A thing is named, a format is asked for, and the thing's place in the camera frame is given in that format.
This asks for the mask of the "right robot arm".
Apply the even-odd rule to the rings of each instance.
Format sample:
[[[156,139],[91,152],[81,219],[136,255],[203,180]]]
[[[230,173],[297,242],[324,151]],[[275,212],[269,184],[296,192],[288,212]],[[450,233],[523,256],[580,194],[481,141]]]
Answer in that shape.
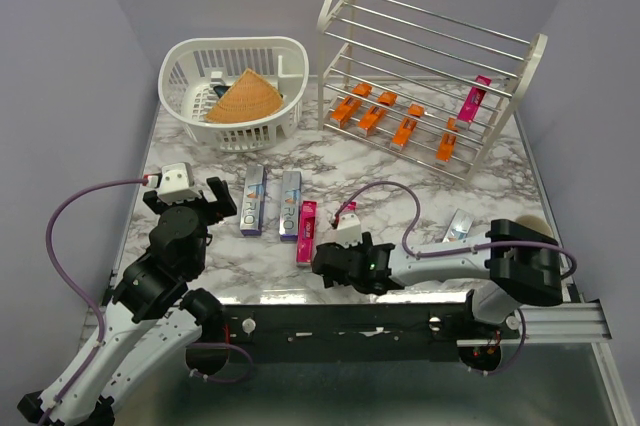
[[[327,288],[350,286],[378,296],[427,282],[480,280],[459,316],[462,330],[480,338],[522,305],[563,302],[561,254],[557,240],[543,230],[497,219],[484,234],[418,251],[375,245],[364,232],[355,242],[318,245],[311,268]]]

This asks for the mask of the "orange toothpaste box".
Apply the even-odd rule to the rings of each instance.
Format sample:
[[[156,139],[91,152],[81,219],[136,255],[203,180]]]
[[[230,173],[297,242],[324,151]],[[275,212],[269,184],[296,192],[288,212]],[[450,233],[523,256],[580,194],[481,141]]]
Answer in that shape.
[[[368,83],[359,83],[352,90],[352,95],[341,101],[339,106],[331,113],[329,122],[339,128],[344,128],[353,115],[362,105],[362,98],[367,98],[372,91]]]
[[[376,105],[371,106],[358,123],[358,133],[363,137],[373,134],[384,118],[388,109],[391,108],[397,100],[397,95],[392,92],[383,92],[376,100]]]
[[[394,137],[391,140],[390,148],[394,151],[401,152],[408,144],[415,127],[418,124],[418,120],[422,118],[424,114],[424,107],[418,104],[411,104],[408,110],[408,116],[405,117],[400,123]]]
[[[435,156],[435,163],[437,166],[445,167],[449,164],[455,149],[457,132],[456,119],[450,117]]]

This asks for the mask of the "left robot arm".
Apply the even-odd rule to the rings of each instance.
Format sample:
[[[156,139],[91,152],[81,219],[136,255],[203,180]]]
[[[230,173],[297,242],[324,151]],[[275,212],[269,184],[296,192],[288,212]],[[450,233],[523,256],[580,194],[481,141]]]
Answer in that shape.
[[[224,337],[220,301],[188,284],[204,270],[209,227],[237,213],[226,181],[207,179],[213,201],[194,189],[188,173],[151,174],[138,182],[147,186],[143,201],[158,217],[149,244],[125,269],[106,309],[88,303],[98,326],[65,371],[19,401],[32,424],[111,425],[117,401],[162,355]]]

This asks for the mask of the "pink toothpaste box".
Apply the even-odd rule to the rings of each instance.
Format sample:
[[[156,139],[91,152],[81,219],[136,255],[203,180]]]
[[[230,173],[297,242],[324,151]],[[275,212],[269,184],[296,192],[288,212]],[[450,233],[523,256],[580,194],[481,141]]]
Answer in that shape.
[[[348,202],[344,205],[344,207],[337,213],[337,217],[340,218],[342,215],[347,214],[349,212],[354,212],[356,210],[357,203],[355,201]]]
[[[455,119],[455,126],[457,128],[468,129],[470,127],[478,110],[480,109],[486,93],[487,90],[481,87],[473,86],[470,89]]]
[[[299,215],[298,238],[296,243],[296,265],[310,266],[315,249],[317,203],[304,201]]]

